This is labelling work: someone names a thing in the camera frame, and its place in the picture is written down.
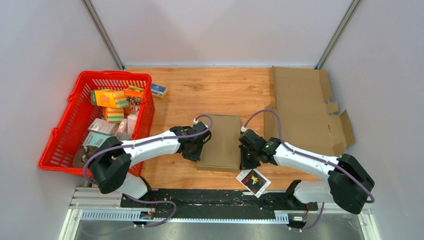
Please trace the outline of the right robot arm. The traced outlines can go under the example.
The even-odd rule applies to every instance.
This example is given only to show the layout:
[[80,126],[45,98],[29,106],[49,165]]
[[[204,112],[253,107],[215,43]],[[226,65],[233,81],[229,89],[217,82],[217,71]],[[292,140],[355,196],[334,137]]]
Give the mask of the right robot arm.
[[265,140],[251,129],[244,130],[238,140],[250,160],[291,167],[320,179],[319,182],[302,180],[285,195],[286,205],[293,210],[311,202],[335,203],[358,215],[365,204],[375,202],[371,194],[374,180],[350,154],[327,156],[314,153],[275,137]]

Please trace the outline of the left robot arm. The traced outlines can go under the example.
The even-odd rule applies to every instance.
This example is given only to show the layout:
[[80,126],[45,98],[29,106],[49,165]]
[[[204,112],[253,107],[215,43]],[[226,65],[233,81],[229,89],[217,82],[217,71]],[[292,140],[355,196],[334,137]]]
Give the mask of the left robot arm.
[[212,137],[210,127],[201,121],[193,126],[172,127],[159,135],[119,141],[108,138],[84,166],[102,194],[119,192],[133,198],[140,207],[148,207],[153,194],[141,176],[130,168],[158,156],[181,154],[192,162],[200,160],[203,145]]

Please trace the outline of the flat cardboard box stack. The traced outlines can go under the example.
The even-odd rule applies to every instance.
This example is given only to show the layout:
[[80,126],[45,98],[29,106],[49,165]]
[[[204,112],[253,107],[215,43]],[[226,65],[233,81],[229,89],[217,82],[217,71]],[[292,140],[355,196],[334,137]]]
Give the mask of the flat cardboard box stack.
[[275,102],[264,113],[264,137],[278,138],[278,120],[285,142],[306,151],[339,156],[356,140],[346,110],[331,101],[332,88],[326,70],[272,67]]

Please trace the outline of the plastic bag with printed card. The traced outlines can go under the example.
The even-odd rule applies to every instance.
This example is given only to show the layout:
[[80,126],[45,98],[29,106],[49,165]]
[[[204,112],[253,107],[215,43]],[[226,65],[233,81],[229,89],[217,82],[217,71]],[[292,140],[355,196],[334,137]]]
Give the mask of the plastic bag with printed card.
[[237,175],[236,179],[257,198],[259,198],[272,183],[257,169],[242,170]]

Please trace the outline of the orange snack packet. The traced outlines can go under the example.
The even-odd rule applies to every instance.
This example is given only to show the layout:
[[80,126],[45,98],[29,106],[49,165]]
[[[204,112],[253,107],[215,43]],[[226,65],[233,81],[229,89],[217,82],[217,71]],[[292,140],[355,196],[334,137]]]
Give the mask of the orange snack packet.
[[129,85],[127,89],[123,90],[130,106],[140,106],[144,97],[144,89]]

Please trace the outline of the orange sponge pack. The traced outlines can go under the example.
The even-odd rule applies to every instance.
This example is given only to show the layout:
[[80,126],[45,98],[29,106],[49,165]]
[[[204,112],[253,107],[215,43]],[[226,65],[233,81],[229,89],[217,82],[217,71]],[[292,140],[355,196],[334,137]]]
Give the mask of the orange sponge pack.
[[90,101],[94,106],[106,108],[127,108],[130,105],[123,90],[91,90]]

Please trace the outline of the pink packaged item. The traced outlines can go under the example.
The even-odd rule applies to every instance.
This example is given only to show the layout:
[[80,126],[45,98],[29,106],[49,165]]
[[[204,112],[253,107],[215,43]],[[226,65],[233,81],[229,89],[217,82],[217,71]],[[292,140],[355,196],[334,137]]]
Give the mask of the pink packaged item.
[[96,118],[89,125],[88,130],[90,132],[103,134],[107,136],[113,136],[118,128],[119,124],[116,122],[109,122],[107,120]]

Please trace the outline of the teal packaged item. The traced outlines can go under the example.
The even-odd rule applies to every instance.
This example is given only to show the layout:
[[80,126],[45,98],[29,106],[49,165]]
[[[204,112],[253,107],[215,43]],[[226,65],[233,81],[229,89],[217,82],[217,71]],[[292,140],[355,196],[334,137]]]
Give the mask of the teal packaged item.
[[83,141],[82,146],[99,148],[108,138],[110,138],[109,135],[90,131]]

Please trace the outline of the red plastic shopping basket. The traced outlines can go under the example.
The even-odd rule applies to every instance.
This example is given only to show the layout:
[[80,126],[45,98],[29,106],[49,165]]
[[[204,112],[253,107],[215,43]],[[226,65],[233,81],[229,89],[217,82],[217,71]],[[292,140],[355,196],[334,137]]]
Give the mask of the red plastic shopping basket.
[[155,114],[151,84],[152,77],[147,73],[118,70],[82,71],[67,98],[68,104],[59,124],[50,133],[38,167],[45,171],[63,172],[79,177],[83,175],[83,169],[73,167],[72,163],[89,133],[88,127],[103,114],[100,107],[91,103],[91,91],[94,90],[123,90],[128,86],[143,88],[144,94],[132,139],[149,137]]

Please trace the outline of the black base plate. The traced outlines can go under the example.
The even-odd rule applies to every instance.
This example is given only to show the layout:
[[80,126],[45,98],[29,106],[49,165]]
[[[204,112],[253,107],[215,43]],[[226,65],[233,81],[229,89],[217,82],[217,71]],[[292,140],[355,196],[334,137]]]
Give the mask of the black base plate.
[[317,211],[317,203],[304,204],[285,192],[267,192],[256,197],[247,190],[170,189],[159,188],[142,197],[138,203],[123,195],[122,208],[147,208],[155,218],[165,218],[173,211],[174,219],[271,220],[276,211]]

